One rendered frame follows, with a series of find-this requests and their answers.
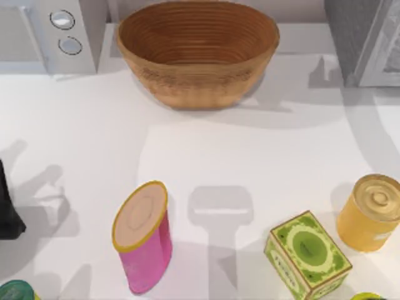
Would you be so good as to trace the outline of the microwave knob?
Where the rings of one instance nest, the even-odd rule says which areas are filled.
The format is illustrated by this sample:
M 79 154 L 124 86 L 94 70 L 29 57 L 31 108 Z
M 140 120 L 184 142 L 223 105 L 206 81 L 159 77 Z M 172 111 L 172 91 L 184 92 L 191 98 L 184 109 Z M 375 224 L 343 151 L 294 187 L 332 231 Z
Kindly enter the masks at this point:
M 83 50 L 81 42 L 72 36 L 59 39 L 57 45 L 64 54 L 69 56 L 78 55 Z
M 51 12 L 49 20 L 55 28 L 64 31 L 72 29 L 76 22 L 74 16 L 67 10 Z

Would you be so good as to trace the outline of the green tissue box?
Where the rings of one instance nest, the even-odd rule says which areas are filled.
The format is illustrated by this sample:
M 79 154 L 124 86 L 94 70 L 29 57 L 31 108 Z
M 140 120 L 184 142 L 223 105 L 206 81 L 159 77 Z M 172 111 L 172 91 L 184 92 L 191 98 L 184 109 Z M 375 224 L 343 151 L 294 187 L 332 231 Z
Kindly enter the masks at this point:
M 264 253 L 294 300 L 319 300 L 353 268 L 311 211 L 272 228 Z

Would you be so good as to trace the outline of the yellow green round object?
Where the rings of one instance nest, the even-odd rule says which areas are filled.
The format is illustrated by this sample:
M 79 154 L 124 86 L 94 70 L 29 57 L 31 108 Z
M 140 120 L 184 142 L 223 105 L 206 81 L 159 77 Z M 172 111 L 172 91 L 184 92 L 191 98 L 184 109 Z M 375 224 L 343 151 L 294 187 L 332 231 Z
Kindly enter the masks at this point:
M 387 300 L 387 299 L 373 292 L 360 292 L 355 294 L 350 300 Z

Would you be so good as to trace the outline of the pink oval can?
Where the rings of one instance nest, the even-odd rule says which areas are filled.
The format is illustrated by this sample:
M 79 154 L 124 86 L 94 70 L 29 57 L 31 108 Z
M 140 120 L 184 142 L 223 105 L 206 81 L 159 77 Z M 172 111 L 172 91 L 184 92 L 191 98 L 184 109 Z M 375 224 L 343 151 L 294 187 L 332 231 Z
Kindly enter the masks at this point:
M 111 236 L 131 292 L 151 290 L 166 272 L 173 253 L 168 191 L 163 182 L 146 182 L 127 197 L 116 214 Z

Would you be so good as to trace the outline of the green and yellow can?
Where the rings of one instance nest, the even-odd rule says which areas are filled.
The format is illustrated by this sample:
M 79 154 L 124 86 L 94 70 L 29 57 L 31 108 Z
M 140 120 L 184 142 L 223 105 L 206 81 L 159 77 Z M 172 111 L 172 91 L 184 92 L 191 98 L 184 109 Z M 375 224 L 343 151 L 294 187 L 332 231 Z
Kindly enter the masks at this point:
M 0 286 L 0 300 L 41 300 L 41 298 L 26 281 L 12 280 Z

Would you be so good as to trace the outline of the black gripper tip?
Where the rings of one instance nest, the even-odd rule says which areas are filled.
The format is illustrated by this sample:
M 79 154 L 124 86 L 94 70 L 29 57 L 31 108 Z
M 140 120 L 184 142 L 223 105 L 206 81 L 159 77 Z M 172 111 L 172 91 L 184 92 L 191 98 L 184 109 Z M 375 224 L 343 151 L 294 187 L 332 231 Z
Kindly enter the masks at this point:
M 13 205 L 0 160 L 0 240 L 15 240 L 25 231 L 26 225 Z

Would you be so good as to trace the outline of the pale microwave oven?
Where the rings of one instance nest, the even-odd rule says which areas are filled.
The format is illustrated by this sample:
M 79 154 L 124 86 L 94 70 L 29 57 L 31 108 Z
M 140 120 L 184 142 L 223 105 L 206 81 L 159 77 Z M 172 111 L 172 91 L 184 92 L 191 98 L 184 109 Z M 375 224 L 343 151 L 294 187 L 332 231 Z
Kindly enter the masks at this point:
M 72 29 L 51 24 L 50 13 L 59 10 L 74 16 Z M 107 0 L 0 0 L 0 74 L 95 74 L 108 15 Z M 58 48 L 67 36 L 81 42 L 78 55 Z

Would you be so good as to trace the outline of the brown woven basket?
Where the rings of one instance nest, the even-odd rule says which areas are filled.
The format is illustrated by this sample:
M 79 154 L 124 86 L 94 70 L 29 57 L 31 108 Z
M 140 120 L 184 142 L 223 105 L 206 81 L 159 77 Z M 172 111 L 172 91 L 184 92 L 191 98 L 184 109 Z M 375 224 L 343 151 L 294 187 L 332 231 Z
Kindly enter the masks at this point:
M 274 19 L 227 1 L 160 2 L 132 13 L 117 29 L 118 48 L 139 82 L 176 109 L 236 104 L 279 41 Z

